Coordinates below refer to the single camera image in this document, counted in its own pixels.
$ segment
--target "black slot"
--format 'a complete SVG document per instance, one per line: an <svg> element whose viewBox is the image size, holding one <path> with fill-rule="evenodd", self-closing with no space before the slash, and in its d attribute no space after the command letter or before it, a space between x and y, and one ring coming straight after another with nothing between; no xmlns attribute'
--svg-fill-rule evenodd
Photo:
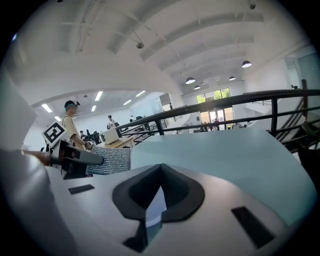
<svg viewBox="0 0 320 256"><path fill-rule="evenodd" d="M83 185L69 188L69 192L71 195L82 193L88 190L93 190L95 187L92 185Z"/></svg>
<svg viewBox="0 0 320 256"><path fill-rule="evenodd" d="M246 207L231 210L257 249L269 243L275 237Z"/></svg>

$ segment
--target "fluorescent light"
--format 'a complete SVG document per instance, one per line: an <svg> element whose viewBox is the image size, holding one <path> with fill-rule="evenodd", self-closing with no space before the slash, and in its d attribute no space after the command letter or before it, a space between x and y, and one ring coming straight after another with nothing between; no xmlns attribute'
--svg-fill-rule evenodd
<svg viewBox="0 0 320 256"><path fill-rule="evenodd" d="M98 91L98 93L96 94L95 100L94 100L95 102L97 102L100 99L102 93L103 93L103 91Z"/></svg>
<svg viewBox="0 0 320 256"><path fill-rule="evenodd" d="M123 105L127 105L129 102L131 102L131 99L129 99L126 103L124 103Z"/></svg>
<svg viewBox="0 0 320 256"><path fill-rule="evenodd" d="M16 38L17 38L17 33L14 34L14 36L13 36L12 39L11 39L11 42L12 42L13 40L15 40Z"/></svg>
<svg viewBox="0 0 320 256"><path fill-rule="evenodd" d="M50 109L50 107L48 107L47 104L42 104L41 106L42 106L48 113L51 113L51 112L52 112L52 110Z"/></svg>
<svg viewBox="0 0 320 256"><path fill-rule="evenodd" d="M138 94L136 95L136 97L139 97L141 94L143 94L143 93L145 93L145 92L146 92L146 91L143 90L142 92L138 93Z"/></svg>

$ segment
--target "handrail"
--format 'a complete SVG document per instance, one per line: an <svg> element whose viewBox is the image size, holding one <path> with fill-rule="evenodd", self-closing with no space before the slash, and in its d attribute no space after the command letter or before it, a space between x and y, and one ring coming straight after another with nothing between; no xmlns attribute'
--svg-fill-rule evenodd
<svg viewBox="0 0 320 256"><path fill-rule="evenodd" d="M303 97L303 96L319 96L320 95L320 90L305 90L305 89L296 89L296 90L272 90L268 91L267 93L265 91L260 91L260 92L255 92L255 93L249 93L249 94L243 94L243 95L237 95L237 96L231 96L228 98L221 98L221 99L216 99L208 102L203 102L199 104L194 104L190 106L182 106L178 107L172 110L168 110L165 112L161 112L158 114L154 114L121 126L116 127L116 130L118 131L119 129L127 128L127 127L132 127L132 126L137 126L149 122L155 122L156 124L159 123L159 120L161 119L166 119L166 118L171 118L175 116L180 116L180 115L185 115L189 113L194 113L194 112L201 112L201 111L207 111L208 109L218 109L218 108L228 108L232 105L238 105L238 104L243 104L243 103L250 103L252 101L263 101L263 100L272 100L272 99L284 99L284 98L292 98L292 97ZM310 111L310 110L315 110L315 109L320 109L318 108L304 108L304 112ZM295 112L295 111L289 111L287 112L287 115L294 114L294 113L300 113L300 111ZM277 115L264 115L260 119L267 119L267 118L276 118L278 117L279 114ZM233 124L233 123L239 123L239 122L245 122L245 121L253 121L253 120L258 120L256 117L247 117L247 118L241 118L241 119L236 119L233 121L229 121L228 124ZM160 126L160 123L158 126L159 129L159 134L163 135L163 129Z"/></svg>
<svg viewBox="0 0 320 256"><path fill-rule="evenodd" d="M252 104L255 103L255 104L262 104L263 106L264 106L264 105L271 106L271 104L267 104L267 103L265 103L265 102L271 103L271 101L262 100L262 103L260 103L260 102L258 102L258 101L254 101L254 102L252 102Z"/></svg>
<svg viewBox="0 0 320 256"><path fill-rule="evenodd" d="M299 102L299 104L296 106L295 110L301 109L302 106L303 106L303 102L304 102L304 98L302 97L301 100L300 100L300 102ZM289 126L291 126L292 123L294 123L294 122L295 122L295 119L296 119L296 118L294 118L294 116L297 117L297 116L299 116L299 114L292 114L292 115L288 118L288 120L285 121L285 123L282 125L282 127L281 127L280 129L286 128L289 123L290 123ZM278 139L279 141L281 141L280 139L281 139L281 137L283 137L283 134L278 133L275 138Z"/></svg>

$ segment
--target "table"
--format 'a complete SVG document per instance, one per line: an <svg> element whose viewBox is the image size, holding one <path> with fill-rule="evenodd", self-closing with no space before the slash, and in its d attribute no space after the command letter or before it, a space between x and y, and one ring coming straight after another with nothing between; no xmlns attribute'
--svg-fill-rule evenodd
<svg viewBox="0 0 320 256"><path fill-rule="evenodd" d="M106 144L105 142L102 142L98 144L97 147L106 148L106 149L121 149L124 146L128 146L128 145L131 145L131 147L135 146L133 137L128 137L128 138L122 137L111 144Z"/></svg>
<svg viewBox="0 0 320 256"><path fill-rule="evenodd" d="M140 125L136 125L136 126L133 126L133 127L129 127L128 130L125 130L125 131L121 132L120 134L121 134L121 136L125 136L126 133L134 133L134 130L135 130L135 129L138 129L139 127L141 127L141 126L143 126L143 125L144 125L144 124L140 124Z"/></svg>
<svg viewBox="0 0 320 256"><path fill-rule="evenodd" d="M259 128L151 136L132 149L132 169L161 163L230 181L287 225L306 216L318 198L295 157Z"/></svg>

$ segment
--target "ceiling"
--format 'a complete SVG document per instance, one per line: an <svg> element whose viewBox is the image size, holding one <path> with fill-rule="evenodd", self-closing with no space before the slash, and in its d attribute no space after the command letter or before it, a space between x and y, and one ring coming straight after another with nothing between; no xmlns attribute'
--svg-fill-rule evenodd
<svg viewBox="0 0 320 256"><path fill-rule="evenodd" d="M296 34L266 0L47 1L18 32L5 67L35 107L100 90L121 90L121 99L134 90L182 95L208 78L242 80L244 60L257 67Z"/></svg>
<svg viewBox="0 0 320 256"><path fill-rule="evenodd" d="M37 122L40 122L44 125L49 125L55 121L55 116L58 116L61 119L65 116L66 112L64 106L67 101L75 101L80 103L80 106L77 108L77 116L96 115L101 112L105 113L106 111L129 108L132 104L149 95L148 92L144 92L139 97L136 97L138 93L140 93L140 91L107 91L102 93L98 101L95 101L97 92L80 94L67 98L61 98L52 102L46 102L46 104L52 110L51 113L48 113L41 105L35 107L34 110L38 114ZM128 100L131 100L131 102L124 105L124 103ZM92 106L94 105L96 105L95 111L91 112Z"/></svg>

